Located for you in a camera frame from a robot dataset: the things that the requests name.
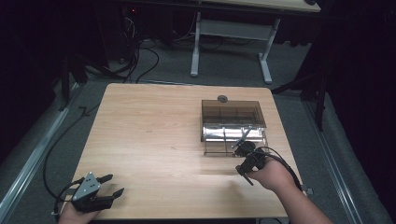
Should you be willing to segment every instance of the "table leg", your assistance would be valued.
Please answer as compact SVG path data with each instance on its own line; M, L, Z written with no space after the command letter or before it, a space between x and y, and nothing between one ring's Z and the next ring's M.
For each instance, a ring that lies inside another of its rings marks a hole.
M199 38L201 34L201 12L197 12L197 22L195 25L195 46L194 52L192 54L192 62L191 62L191 76L198 76L198 67L199 67Z
M264 53L259 54L260 64L262 66L262 75L264 76L264 82L267 84L272 83L270 70L268 69L267 57L270 52L271 46L274 42L274 38L275 38L279 23L280 23L280 19L276 19L274 22L274 25L271 29L270 35L268 37L267 45L265 47Z

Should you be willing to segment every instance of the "gray carpet floor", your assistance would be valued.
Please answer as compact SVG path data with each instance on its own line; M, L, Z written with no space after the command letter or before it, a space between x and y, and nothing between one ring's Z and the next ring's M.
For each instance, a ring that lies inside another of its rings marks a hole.
M148 41L146 47L153 46ZM216 44L203 44L204 48L214 48ZM194 85L245 86L273 89L292 81L309 50L307 47L292 48L288 44L274 45L268 63L273 76L273 84L263 82L262 71L258 63L257 53L263 44L255 42L245 46L223 44L217 49L202 49L200 71L198 77L190 77L192 46L174 45L172 48L157 43L152 49L158 53L158 65L144 75L141 82L176 82ZM132 81L148 70L156 62L156 56L149 50L141 49L139 65L136 67ZM82 87L76 101L70 105L62 126L54 135L52 143L61 136L82 114L81 106L93 108L100 103L106 85L119 80L106 77L90 76L88 83ZM348 223L346 210L340 200L337 188L330 175L322 143L315 125L312 124L307 108L313 103L301 102L296 91L274 95L282 123L290 141L292 153L297 162L304 184L313 190L308 197L322 209L334 223ZM40 120L26 134L7 160L1 165L0 196L4 198L22 166L34 151L36 144L48 130L62 103L58 95L52 106L42 115ZM79 156L84 148L94 121L96 110L88 117L81 119L71 128L53 149L48 163L48 182L53 191L60 190L71 182L76 170ZM391 223L387 211L377 199L375 191L350 144L347 141L342 125L339 123L331 99L326 98L326 109L323 116L322 133L329 145L340 173L350 189L350 193L358 208L363 223ZM10 215L9 223L54 223L50 214L54 200L46 192L43 185L40 166L31 183L22 194L21 200ZM273 219L263 219L261 223L277 223Z

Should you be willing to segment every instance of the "metal bar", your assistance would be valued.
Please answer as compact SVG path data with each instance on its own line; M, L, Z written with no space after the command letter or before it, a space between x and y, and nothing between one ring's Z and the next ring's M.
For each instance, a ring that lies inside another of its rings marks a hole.
M72 91L75 94L73 94L73 96L71 97L70 104L59 113L58 117L52 123L52 126L49 128L47 133L35 146L35 150L32 152L31 156L24 164L11 188L8 190L8 193L4 197L3 201L0 203L0 223L8 222L14 209L18 205L18 202L23 196L23 193L26 191L27 187L35 176L38 167L44 160L52 136L56 133L56 131L63 123L64 118L69 112L69 106L77 98L78 93L80 93L81 89L82 88L77 83L73 86Z
M260 57L261 61L267 60L268 54L270 53L270 49L273 45L273 42L274 42L274 39L276 36L277 28L279 27L279 24L280 24L280 19L276 19L274 21L274 25L272 26L272 29L271 29L269 35L267 36L268 41L265 46L264 52L262 53L262 55Z
M195 44L194 51L192 53L192 62L191 62L191 76L198 76L199 69L199 40L201 37L201 12L197 12L197 21L195 23Z
M201 20L201 35L220 35L235 38L268 40L271 34L275 36L271 25Z
M349 219L349 222L363 223L361 220L361 216L359 215L358 208L356 207L352 199L349 187L347 186L347 183L345 182L340 170L338 169L337 162L332 155L332 151L326 141L325 135L323 132L319 131L318 126L314 120L315 112L312 108L312 105L307 102L303 102L303 106L305 108L305 111L309 114L309 120L318 135L319 142L322 145L322 155L326 161L327 168L329 169L330 176L332 177L332 181L334 182L335 189L338 192L341 203L346 210L346 215Z

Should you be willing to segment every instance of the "wire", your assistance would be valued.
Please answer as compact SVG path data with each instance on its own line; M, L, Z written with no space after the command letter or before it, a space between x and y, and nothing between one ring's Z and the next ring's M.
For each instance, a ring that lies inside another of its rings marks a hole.
M132 75L132 73L134 72L134 70L136 69L136 67L137 67L137 63L139 62L139 58L140 58L140 42L138 42L137 43L137 46L136 46L136 55L134 55L134 66L132 66L132 67L130 67L130 69L129 69L129 73L128 73L128 75L125 77L125 79L123 80L123 82L122 83L125 83L127 80L128 80L128 78L130 79L130 81L131 81L131 83L132 83L132 78L131 78L131 75Z
M189 39L189 38L195 36L195 35L191 35L191 36L188 36L188 35L189 35L189 34L191 33L191 31L192 31L192 27L193 27L194 24L195 24L196 17L197 17L197 13L195 12L195 13L194 13L194 17L192 18L192 23L191 23L191 26L190 26L189 31L188 31L185 35L183 35L181 38L174 39L175 42L178 41L178 40Z
M258 148L267 148L267 149L269 149L269 150L271 150L271 151L273 151L273 152L275 152L275 154L280 158L280 159L282 159L283 160L283 158L280 156L280 154L279 153L277 153L277 151L275 151L273 148L271 148L271 147L258 147Z
M274 217L273 220L277 221L277 223L282 224L282 222L279 220L279 218L275 218L275 217Z
M76 119L69 127L67 127L64 132L56 139L56 141L52 144L52 146L50 147L46 158L44 159L44 164L43 164L43 182L44 182L44 186L47 190L47 192L49 193L49 195L51 195L54 199L56 200L60 200L60 202L65 202L65 200L61 199L58 195L56 195L55 193L53 193L53 191L50 189L49 184L47 182L47 163L50 157L50 154L52 153L53 149L55 149L55 146L61 141L61 139L83 118L85 118L87 115L89 115L94 109L98 108L100 104L94 106L92 109L90 109L88 112L84 113L83 115L81 115L80 118Z
M179 42L181 42L181 41L186 41L186 40L191 39L192 37L194 37L194 35L193 35L193 36L190 36L189 38L185 38L185 39L183 39L183 40L178 40L178 41L179 41ZM188 42L188 44L181 44L181 43L179 43L179 42L174 41L174 43L177 44L177 45L179 45L179 46L191 46L191 45L193 45L193 44L195 43L194 40L190 40L190 41Z
M246 42L244 42L244 43L238 43L238 42L236 42L236 41L230 40L230 38L225 38L225 39L224 39L224 42L231 43L231 44L235 44L235 45L241 45L241 46L249 45L249 44L254 44L254 43L258 42L258 41L259 41L259 40L256 40L256 39L249 39L248 41L246 41Z
M60 218L60 214L59 214L59 206L58 203L65 203L65 202L70 202L70 201L66 201L62 199L62 195L64 194L64 192L66 192L68 189L70 189L73 185L76 184L81 184L84 181L84 177L82 177L79 180L73 181L72 183L68 184L66 187L64 187L58 194L57 199L55 200L55 204L53 205L53 215L55 215L55 220L56 222L59 221Z
M133 41L134 41L134 38L135 38L135 33L136 33L136 27L135 27L135 25L134 25L134 22L131 20L131 19L129 19L128 17L124 17L124 19L126 20L126 21L128 21L128 24L127 24L127 28L125 29L125 28L123 28L122 30L124 30L124 32L123 32L123 34L125 35L125 42L126 42L126 48L127 48L127 51L128 51L128 53L131 51L131 54L130 54L130 56L129 56L129 62L128 62L128 64L127 65L125 65L125 66L123 66L122 68L120 68L120 69L117 69L116 71L110 71L112 74L115 74L115 76L112 76L112 77L115 77L115 78L124 78L124 77L121 77L121 76L119 76L119 74L121 73L121 72L124 72L124 71L127 71L128 69L129 70L131 70L131 68L133 68L134 66L135 66L135 63L134 63L134 51L133 50L131 50L131 42L133 43ZM105 75L104 73L102 73L102 72L96 72L96 71L92 71L90 68L88 68L88 67L85 67L85 71L86 72L88 72L88 73L90 73L90 74L92 74L92 75L96 75L96 76L103 76L103 75Z
M141 75L136 79L135 84L137 84L137 82L139 82L139 79L140 79L143 75L147 74L149 71L151 71L152 69L154 69L154 68L157 66L158 62L160 61L160 56L159 56L154 50L152 50L152 49L145 49L145 50L148 50L148 51L151 51L152 53L154 53L155 56L157 56L157 62L155 62L155 64L154 64L148 71L146 71L146 72L144 72L143 74L141 74Z
M215 46L214 48L206 48L206 47L204 47L202 44L200 44L200 47L202 48L202 49L218 49L218 48L220 48L222 45L223 45L223 43L224 43L224 38L222 37L222 36L216 36L217 38L219 38L219 44L217 45L217 46Z

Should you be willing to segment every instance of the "small round object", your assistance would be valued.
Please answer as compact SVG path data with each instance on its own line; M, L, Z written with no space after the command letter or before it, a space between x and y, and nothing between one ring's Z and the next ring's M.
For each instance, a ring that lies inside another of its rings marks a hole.
M220 95L220 96L218 96L218 101L220 101L222 103L227 103L228 98L225 95Z

